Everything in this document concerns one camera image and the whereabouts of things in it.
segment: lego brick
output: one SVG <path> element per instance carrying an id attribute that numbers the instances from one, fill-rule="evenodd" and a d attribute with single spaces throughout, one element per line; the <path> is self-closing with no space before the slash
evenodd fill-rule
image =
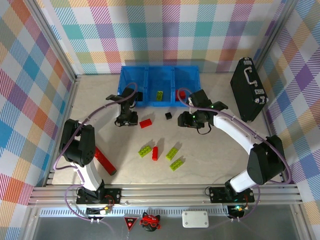
<path id="1" fill-rule="evenodd" d="M 150 146 L 145 146 L 144 148 L 142 148 L 138 153 L 139 155 L 143 158 L 145 155 L 147 155 L 148 153 L 151 152 L 151 147 Z"/>
<path id="2" fill-rule="evenodd" d="M 164 92 L 163 91 L 158 91 L 156 93 L 156 100 L 157 101 L 162 101 L 162 96 L 163 96 Z"/>
<path id="3" fill-rule="evenodd" d="M 166 118 L 167 120 L 172 119 L 171 112 L 167 112 L 167 113 L 165 114 L 165 118 Z"/>
<path id="4" fill-rule="evenodd" d="M 112 165 L 111 162 L 109 162 L 109 160 L 97 147 L 95 147 L 94 157 L 99 161 L 99 163 L 104 167 L 104 169 L 110 174 L 110 176 L 114 175 L 117 172 L 116 168 Z"/>
<path id="5" fill-rule="evenodd" d="M 175 147 L 171 148 L 171 150 L 168 152 L 168 154 L 165 156 L 168 160 L 172 160 L 174 158 L 174 156 L 177 154 L 178 149 L 176 149 Z"/>
<path id="6" fill-rule="evenodd" d="M 155 146 L 152 149 L 152 160 L 153 161 L 157 161 L 158 160 L 158 147 L 157 146 Z"/>
<path id="7" fill-rule="evenodd" d="M 140 127 L 141 127 L 142 129 L 144 129 L 144 128 L 152 125 L 152 122 L 151 122 L 151 120 L 150 120 L 150 118 L 149 118 L 149 119 L 147 119 L 147 120 L 144 120 L 144 121 L 139 122 L 139 124 L 140 124 Z"/>
<path id="8" fill-rule="evenodd" d="M 185 91 L 180 91 L 180 98 L 183 100 L 186 98 L 186 93 Z M 175 101 L 179 102 L 179 98 L 178 98 L 178 90 L 175 90 Z"/>
<path id="9" fill-rule="evenodd" d="M 186 98 L 186 92 L 185 91 L 180 91 L 180 98 L 185 99 Z"/>
<path id="10" fill-rule="evenodd" d="M 179 158 L 178 160 L 174 161 L 171 165 L 170 168 L 172 169 L 172 171 L 177 170 L 177 168 L 179 168 L 182 164 L 184 164 L 183 161 L 181 161 L 181 159 Z"/>

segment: plaid wallpaper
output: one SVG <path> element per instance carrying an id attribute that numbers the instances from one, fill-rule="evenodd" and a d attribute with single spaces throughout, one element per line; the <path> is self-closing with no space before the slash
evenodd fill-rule
<path id="1" fill-rule="evenodd" d="M 268 120 L 320 239 L 320 0 L 299 1 L 259 75 Z"/>
<path id="2" fill-rule="evenodd" d="M 0 239 L 18 238 L 42 183 L 71 80 L 23 0 L 0 0 Z"/>
<path id="3" fill-rule="evenodd" d="M 233 71 L 239 58 L 254 57 L 285 1 L 38 0 L 38 4 L 77 73 L 118 74 L 122 65 L 198 65 L 202 72 Z"/>

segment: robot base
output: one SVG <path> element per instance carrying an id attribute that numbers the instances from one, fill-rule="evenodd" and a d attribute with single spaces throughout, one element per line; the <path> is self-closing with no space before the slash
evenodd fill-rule
<path id="1" fill-rule="evenodd" d="M 230 204 L 230 203 L 254 203 L 254 193 L 250 188 L 239 192 L 237 195 L 230 197 L 225 187 L 209 188 L 210 202 L 212 204 Z"/>
<path id="2" fill-rule="evenodd" d="M 96 204 L 102 204 L 102 205 L 114 205 L 119 204 L 121 199 L 121 188 L 106 188 L 104 190 L 104 197 L 101 198 L 101 200 L 97 201 L 90 197 L 87 197 L 87 193 L 84 191 L 83 188 L 79 188 L 77 191 L 77 199 L 76 204 L 77 205 L 96 205 Z"/>

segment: briefcase handle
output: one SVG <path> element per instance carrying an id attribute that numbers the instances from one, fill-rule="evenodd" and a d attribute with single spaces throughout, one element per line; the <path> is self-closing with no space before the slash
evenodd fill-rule
<path id="1" fill-rule="evenodd" d="M 252 85 L 254 84 L 255 87 L 258 87 L 258 82 L 256 80 L 254 81 L 250 81 L 249 80 L 249 77 L 248 77 L 248 74 L 247 74 L 247 71 L 249 70 L 250 73 L 252 73 L 252 67 L 248 66 L 247 68 L 244 69 L 244 75 L 245 75 L 245 78 L 246 78 L 246 81 L 249 85 Z"/>

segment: triangular warning sign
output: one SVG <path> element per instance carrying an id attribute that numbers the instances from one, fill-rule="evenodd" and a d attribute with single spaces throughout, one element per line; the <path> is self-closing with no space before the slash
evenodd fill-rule
<path id="1" fill-rule="evenodd" d="M 125 220 L 125 224 L 128 227 L 128 230 L 130 232 L 131 228 L 134 226 L 136 220 L 138 219 L 138 217 L 124 217 Z"/>

